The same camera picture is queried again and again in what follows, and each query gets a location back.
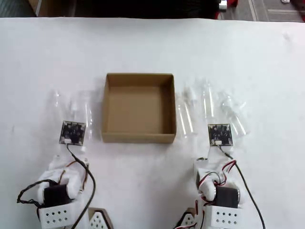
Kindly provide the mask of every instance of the white tabletop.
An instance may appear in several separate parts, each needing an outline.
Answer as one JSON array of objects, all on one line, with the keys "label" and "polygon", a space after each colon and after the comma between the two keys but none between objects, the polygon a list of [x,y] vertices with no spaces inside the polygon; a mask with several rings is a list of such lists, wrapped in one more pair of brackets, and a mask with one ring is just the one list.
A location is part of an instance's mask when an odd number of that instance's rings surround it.
[{"label": "white tabletop", "polygon": [[[34,206],[16,198],[58,150],[44,122],[50,89],[92,90],[109,72],[173,73],[177,91],[206,77],[247,101],[251,134],[234,157],[266,227],[302,227],[304,24],[26,18],[0,19],[0,31],[3,228],[39,228]],[[107,209],[116,229],[170,229],[193,207],[192,153],[181,142],[86,145],[97,180],[91,206]],[[244,209],[247,228],[260,228],[250,200]]]}]

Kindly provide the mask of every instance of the open cardboard box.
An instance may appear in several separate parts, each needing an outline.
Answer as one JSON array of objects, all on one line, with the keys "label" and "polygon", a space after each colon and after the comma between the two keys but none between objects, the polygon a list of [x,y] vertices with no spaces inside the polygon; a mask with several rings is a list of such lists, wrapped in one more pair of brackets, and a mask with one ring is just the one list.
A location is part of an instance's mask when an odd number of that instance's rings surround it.
[{"label": "open cardboard box", "polygon": [[172,74],[107,74],[102,108],[104,142],[172,143],[175,136]]}]

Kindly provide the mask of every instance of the perforated white block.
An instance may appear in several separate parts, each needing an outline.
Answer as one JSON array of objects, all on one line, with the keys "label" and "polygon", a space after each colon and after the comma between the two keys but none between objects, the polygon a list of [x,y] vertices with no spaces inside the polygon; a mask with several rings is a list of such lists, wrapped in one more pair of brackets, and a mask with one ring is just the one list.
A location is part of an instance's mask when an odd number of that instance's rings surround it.
[{"label": "perforated white block", "polygon": [[100,212],[95,212],[92,218],[90,219],[90,229],[110,229],[107,227],[105,219]]},{"label": "perforated white block", "polygon": [[243,228],[242,210],[239,208],[226,208],[207,206],[204,213],[204,228]]},{"label": "perforated white block", "polygon": [[42,229],[57,228],[71,225],[77,218],[77,202],[39,209]]},{"label": "perforated white block", "polygon": [[185,214],[181,226],[190,226],[195,223],[195,219],[191,214]]}]

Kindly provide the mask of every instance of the gray floor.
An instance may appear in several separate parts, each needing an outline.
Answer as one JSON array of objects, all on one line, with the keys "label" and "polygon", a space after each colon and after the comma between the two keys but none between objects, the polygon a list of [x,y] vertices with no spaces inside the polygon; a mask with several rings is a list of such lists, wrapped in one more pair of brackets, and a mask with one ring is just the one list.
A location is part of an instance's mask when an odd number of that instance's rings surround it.
[{"label": "gray floor", "polygon": [[305,10],[297,10],[292,3],[281,0],[239,0],[237,8],[230,7],[218,19],[245,21],[295,21],[303,22]]}]

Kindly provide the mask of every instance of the black circuit board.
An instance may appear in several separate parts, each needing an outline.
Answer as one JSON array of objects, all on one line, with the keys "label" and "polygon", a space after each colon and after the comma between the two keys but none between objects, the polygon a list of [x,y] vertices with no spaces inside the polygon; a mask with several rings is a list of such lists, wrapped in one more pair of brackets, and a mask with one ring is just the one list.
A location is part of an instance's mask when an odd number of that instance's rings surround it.
[{"label": "black circuit board", "polygon": [[65,144],[65,140],[70,140],[71,144],[82,146],[85,137],[85,130],[85,123],[63,121],[59,143]]},{"label": "black circuit board", "polygon": [[230,124],[209,124],[210,146],[233,146]]}]

